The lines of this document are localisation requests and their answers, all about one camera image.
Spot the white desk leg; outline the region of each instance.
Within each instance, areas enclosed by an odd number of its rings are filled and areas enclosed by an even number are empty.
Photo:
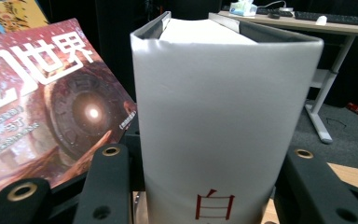
[[[330,91],[333,86],[334,80],[337,77],[338,70],[341,67],[342,63],[345,60],[345,57],[348,54],[348,51],[351,48],[351,44],[353,43],[355,36],[348,35],[345,39],[344,46],[341,47],[341,50],[336,57],[336,60],[333,63],[331,71],[328,73],[326,78],[324,79],[324,83],[319,90],[318,96],[316,97],[314,105],[305,105],[308,114],[310,115],[310,120],[315,126],[316,132],[319,134],[319,138],[325,144],[333,143],[333,139],[328,133],[327,129],[324,127],[324,123],[318,115],[319,110],[321,109],[322,104],[324,103],[324,99],[327,96],[327,93]]]

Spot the brass grommet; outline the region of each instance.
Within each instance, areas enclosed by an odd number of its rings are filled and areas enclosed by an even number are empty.
[[[104,156],[116,156],[120,152],[119,147],[109,147],[103,151]]]
[[[37,185],[32,182],[23,183],[7,195],[7,199],[12,202],[21,201],[33,195],[37,190]]]
[[[305,150],[305,149],[298,148],[295,150],[295,153],[297,154],[297,156],[304,158],[304,159],[312,159],[313,158],[313,154],[310,151]]]

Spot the magazine cover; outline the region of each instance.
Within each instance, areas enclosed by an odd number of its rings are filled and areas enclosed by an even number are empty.
[[[0,35],[0,190],[28,177],[53,188],[84,173],[135,113],[76,19]]]
[[[0,34],[48,25],[35,0],[0,0]]]

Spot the gray carpet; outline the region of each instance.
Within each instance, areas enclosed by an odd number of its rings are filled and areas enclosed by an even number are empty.
[[[292,145],[315,151],[327,162],[358,168],[358,115],[347,108],[323,105],[319,115],[333,138],[326,145],[319,139],[305,109],[296,126]]]

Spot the keyboard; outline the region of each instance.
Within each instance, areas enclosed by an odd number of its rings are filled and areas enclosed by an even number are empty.
[[[279,13],[282,17],[293,17],[293,14],[290,11],[280,11],[279,9],[271,9],[264,7],[258,7],[255,14],[268,15],[270,12]]]
[[[358,25],[358,17],[356,16],[342,16],[333,14],[313,13],[313,12],[295,12],[295,18],[302,21],[317,21],[319,17],[325,16],[327,22]]]

